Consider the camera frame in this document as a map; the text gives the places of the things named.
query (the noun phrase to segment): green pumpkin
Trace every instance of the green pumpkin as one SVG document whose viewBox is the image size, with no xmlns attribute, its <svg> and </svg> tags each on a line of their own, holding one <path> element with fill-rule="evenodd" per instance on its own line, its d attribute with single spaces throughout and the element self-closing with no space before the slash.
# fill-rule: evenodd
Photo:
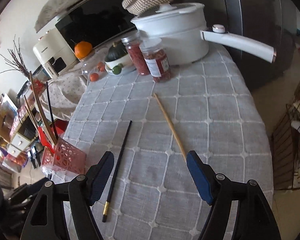
<svg viewBox="0 0 300 240">
<path fill-rule="evenodd" d="M 105 62 L 111 62 L 111 61 L 117 60 L 127 54 L 128 54 L 128 52 L 127 52 L 124 44 L 121 41 L 116 41 L 109 48 L 108 54 L 105 57 Z"/>
</svg>

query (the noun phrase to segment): table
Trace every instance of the table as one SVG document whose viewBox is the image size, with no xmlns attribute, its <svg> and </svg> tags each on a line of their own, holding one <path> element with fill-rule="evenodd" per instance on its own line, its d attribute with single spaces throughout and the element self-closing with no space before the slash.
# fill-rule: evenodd
<svg viewBox="0 0 300 240">
<path fill-rule="evenodd" d="M 271 204 L 272 162 L 264 124 L 244 80 L 221 45 L 210 44 L 201 61 L 171 68 L 173 78 L 154 83 L 136 71 L 91 83 L 64 138 L 87 153 L 86 166 L 105 151 L 118 157 L 129 120 L 132 127 L 120 165 L 108 222 L 102 212 L 110 181 L 92 207 L 105 239 L 197 239 L 210 207 L 201 200 L 180 150 L 152 93 L 157 93 L 186 151 L 195 150 L 216 173 L 255 179 Z M 57 172 L 55 183 L 73 177 Z M 225 239 L 231 239 L 233 202 Z M 77 239 L 69 203 L 71 239 Z"/>
</svg>

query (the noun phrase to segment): white wall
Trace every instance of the white wall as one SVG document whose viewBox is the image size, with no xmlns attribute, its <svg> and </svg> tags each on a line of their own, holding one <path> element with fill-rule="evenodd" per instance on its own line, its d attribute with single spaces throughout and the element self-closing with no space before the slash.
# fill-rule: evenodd
<svg viewBox="0 0 300 240">
<path fill-rule="evenodd" d="M 11 0 L 0 15 L 0 54 L 10 59 L 7 49 L 13 48 L 13 37 L 20 38 L 22 55 L 28 70 L 34 71 L 39 61 L 32 52 L 33 46 L 47 30 L 54 27 L 55 21 L 48 23 L 39 33 L 34 30 L 37 17 L 48 0 Z M 10 69 L 0 56 L 0 72 Z M 17 71 L 8 71 L 0 74 L 0 95 L 8 93 L 11 99 L 16 94 L 26 78 Z"/>
</svg>

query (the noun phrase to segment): lime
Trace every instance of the lime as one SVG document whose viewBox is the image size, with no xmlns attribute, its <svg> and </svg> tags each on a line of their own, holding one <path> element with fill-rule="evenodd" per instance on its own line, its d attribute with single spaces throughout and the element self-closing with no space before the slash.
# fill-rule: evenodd
<svg viewBox="0 0 300 240">
<path fill-rule="evenodd" d="M 120 66 L 122 64 L 118 64 L 117 66 L 113 67 L 112 73 L 115 75 L 119 75 L 121 73 L 122 67 Z"/>
</svg>

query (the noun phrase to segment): pink utensil holder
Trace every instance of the pink utensil holder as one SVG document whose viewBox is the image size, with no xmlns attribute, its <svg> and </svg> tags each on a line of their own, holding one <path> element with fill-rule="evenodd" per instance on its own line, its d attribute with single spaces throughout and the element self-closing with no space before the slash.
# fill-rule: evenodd
<svg viewBox="0 0 300 240">
<path fill-rule="evenodd" d="M 44 148 L 41 167 L 85 174 L 85 162 L 86 154 L 83 151 L 59 137 L 54 155 L 47 147 Z"/>
</svg>

